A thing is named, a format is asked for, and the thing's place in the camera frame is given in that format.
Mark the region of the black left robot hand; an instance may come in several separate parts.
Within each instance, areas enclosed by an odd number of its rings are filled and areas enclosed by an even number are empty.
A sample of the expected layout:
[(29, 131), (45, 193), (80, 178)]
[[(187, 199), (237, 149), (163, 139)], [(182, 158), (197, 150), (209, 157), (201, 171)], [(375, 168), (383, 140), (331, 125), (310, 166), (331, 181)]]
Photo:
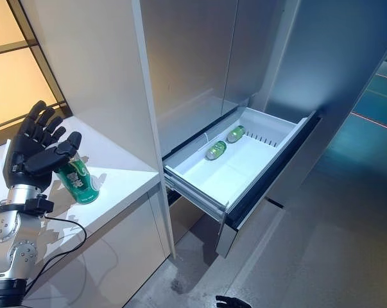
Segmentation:
[(67, 164), (77, 153), (82, 135), (72, 132), (59, 142), (66, 132), (62, 118), (53, 117), (55, 110), (44, 101), (35, 103), (12, 138), (3, 176), (7, 188), (28, 185), (45, 191), (51, 184), (52, 173)]

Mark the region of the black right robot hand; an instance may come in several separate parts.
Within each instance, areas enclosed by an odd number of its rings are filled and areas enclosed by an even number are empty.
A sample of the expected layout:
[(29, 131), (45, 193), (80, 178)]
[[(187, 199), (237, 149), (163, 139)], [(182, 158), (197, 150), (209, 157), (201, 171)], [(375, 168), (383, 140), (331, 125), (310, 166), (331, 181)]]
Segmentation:
[(219, 308), (252, 308), (250, 304), (236, 297), (216, 295), (215, 299), (216, 307)]

